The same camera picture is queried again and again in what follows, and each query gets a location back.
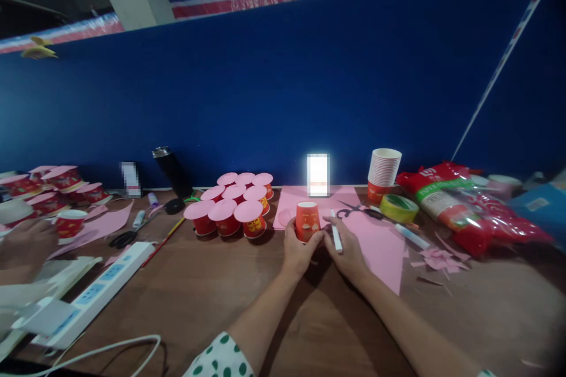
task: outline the plastic bag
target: plastic bag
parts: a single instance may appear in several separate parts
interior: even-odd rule
[[[495,243],[552,242],[542,229],[475,187],[464,166],[444,162],[416,174],[401,173],[397,183],[433,219],[453,230],[453,240],[472,256],[481,256]]]

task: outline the scissors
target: scissors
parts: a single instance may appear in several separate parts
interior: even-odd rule
[[[352,206],[349,205],[347,203],[344,203],[343,201],[339,200],[339,202],[343,205],[346,205],[347,207],[349,207],[350,209],[340,209],[338,212],[336,212],[336,216],[340,219],[344,219],[347,216],[349,216],[352,212],[362,212],[372,218],[375,219],[383,219],[383,214],[379,213],[378,211],[375,211],[373,209],[360,209],[360,207],[363,205],[363,203],[360,203],[358,206]]]
[[[134,241],[134,239],[137,236],[137,232],[144,226],[146,225],[148,222],[152,221],[153,219],[155,219],[155,217],[159,215],[159,214],[155,214],[154,216],[152,216],[151,218],[149,218],[148,220],[146,220],[143,224],[141,224],[138,228],[136,228],[135,230],[130,230],[127,231],[125,233],[120,234],[119,236],[117,236],[114,240],[112,240],[108,245],[110,247],[115,247],[117,249],[122,249],[124,247],[126,247],[128,244],[130,244],[131,242]]]

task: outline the wooden table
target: wooden table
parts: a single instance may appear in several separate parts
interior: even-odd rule
[[[162,203],[173,197],[170,192],[157,196]],[[276,191],[266,216],[269,223],[278,198]],[[109,207],[125,205],[118,201]],[[129,224],[147,206],[146,198],[136,200]],[[140,231],[139,240],[161,241],[180,217],[162,214]],[[432,235],[436,228],[422,213],[417,222],[426,234]],[[108,258],[116,251],[99,240],[73,254]],[[410,249],[410,259],[404,260],[401,298],[405,302],[499,377],[542,375],[543,370],[529,368],[521,359],[548,363],[552,357],[565,306],[561,254],[527,247],[521,257],[507,252],[485,263],[473,262],[471,272],[452,274],[449,282],[441,273],[429,274],[446,283],[453,296],[440,286],[416,280],[423,268],[412,268],[410,261],[419,258]],[[243,238],[241,231],[227,239],[216,234],[197,238],[192,223],[186,221],[99,314],[65,358],[121,340],[160,334],[167,343],[168,375],[180,376],[261,293],[282,260],[282,232],[268,230],[256,243]],[[262,375],[415,375],[380,319],[344,281],[324,249],[314,261],[285,312]],[[75,294],[83,287],[76,287]],[[102,375],[130,375],[151,348],[140,346],[122,353]],[[104,353],[71,369],[98,374],[116,354]],[[21,347],[15,356],[50,363],[37,346]],[[160,375],[162,365],[160,350],[142,375]]]

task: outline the hand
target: hand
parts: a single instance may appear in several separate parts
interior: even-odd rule
[[[300,279],[307,271],[312,254],[324,235],[324,231],[316,232],[307,244],[303,244],[295,234],[295,218],[290,220],[285,229],[285,259],[282,271]]]
[[[336,252],[333,239],[330,236],[332,232],[331,229],[328,232],[324,232],[324,244],[326,249],[338,267],[338,270],[356,285],[361,279],[371,275],[371,271],[361,252],[358,237],[346,227],[346,224],[344,224],[341,219],[336,217],[323,217],[323,219],[335,225],[338,229],[344,251],[340,254]]]
[[[9,270],[2,274],[2,280],[6,276],[8,284],[31,283],[57,248],[58,240],[55,226],[49,221],[33,219],[17,225],[0,244],[0,270]]]

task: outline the white power strip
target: white power strip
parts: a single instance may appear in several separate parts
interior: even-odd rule
[[[71,305],[75,310],[51,336],[36,336],[31,343],[49,348],[67,349],[83,330],[155,252],[151,243],[135,242],[87,287]]]

